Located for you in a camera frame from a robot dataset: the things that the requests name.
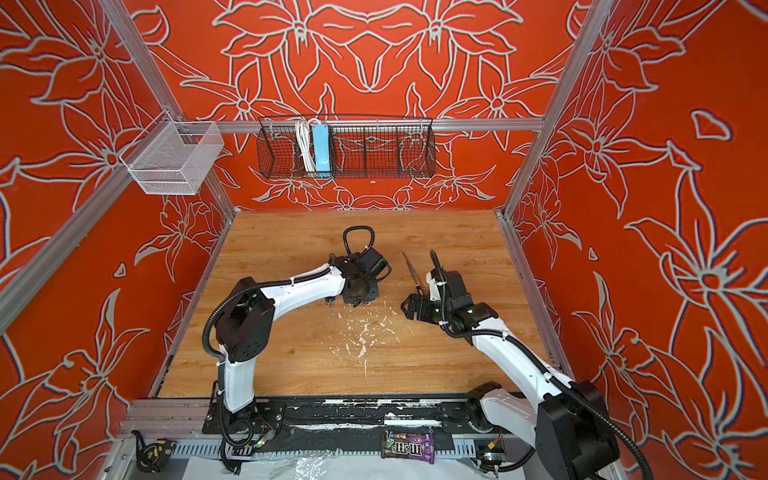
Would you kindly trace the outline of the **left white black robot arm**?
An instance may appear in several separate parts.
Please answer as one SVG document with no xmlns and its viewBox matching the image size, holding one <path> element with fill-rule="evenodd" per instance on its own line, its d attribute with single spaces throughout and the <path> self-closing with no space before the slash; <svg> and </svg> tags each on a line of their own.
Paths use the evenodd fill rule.
<svg viewBox="0 0 768 480">
<path fill-rule="evenodd" d="M 233 475 L 241 473 L 242 463 L 230 459 L 227 449 L 255 443 L 255 364 L 268 344 L 274 322 L 320 300 L 340 297 L 354 308 L 367 305 L 379 297 L 379 283 L 392 272 L 374 248 L 372 227 L 351 226 L 342 239 L 346 254 L 331 254 L 326 263 L 309 272 L 275 281 L 241 279 L 203 327 L 202 347 L 216 359 L 218 370 L 213 399 L 222 437 L 219 458 Z"/>
</svg>

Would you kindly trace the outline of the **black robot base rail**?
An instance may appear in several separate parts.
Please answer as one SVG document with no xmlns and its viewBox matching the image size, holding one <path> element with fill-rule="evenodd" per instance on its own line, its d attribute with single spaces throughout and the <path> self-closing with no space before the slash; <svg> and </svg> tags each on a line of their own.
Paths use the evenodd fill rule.
<svg viewBox="0 0 768 480">
<path fill-rule="evenodd" d="M 481 417 L 466 393 L 266 396 L 224 414 L 228 433 L 249 438 L 244 455 L 257 452 L 371 453 L 388 431 L 430 433 L 437 451 L 455 448 L 462 435 L 488 437 L 503 430 Z"/>
</svg>

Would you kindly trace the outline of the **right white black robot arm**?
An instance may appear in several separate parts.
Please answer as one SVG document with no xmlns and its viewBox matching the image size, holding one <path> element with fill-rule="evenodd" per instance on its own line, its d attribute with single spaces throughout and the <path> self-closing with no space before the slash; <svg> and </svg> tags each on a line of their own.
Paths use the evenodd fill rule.
<svg viewBox="0 0 768 480">
<path fill-rule="evenodd" d="M 534 353 L 498 313 L 476 303 L 461 274 L 443 268 L 437 253 L 432 270 L 416 293 L 403 301 L 409 320 L 437 325 L 491 359 L 519 389 L 515 397 L 501 387 L 482 393 L 480 415 L 528 444 L 552 479 L 596 479 L 625 447 L 644 479 L 652 467 L 637 443 L 608 415 L 603 394 L 592 383 L 578 383 Z"/>
</svg>

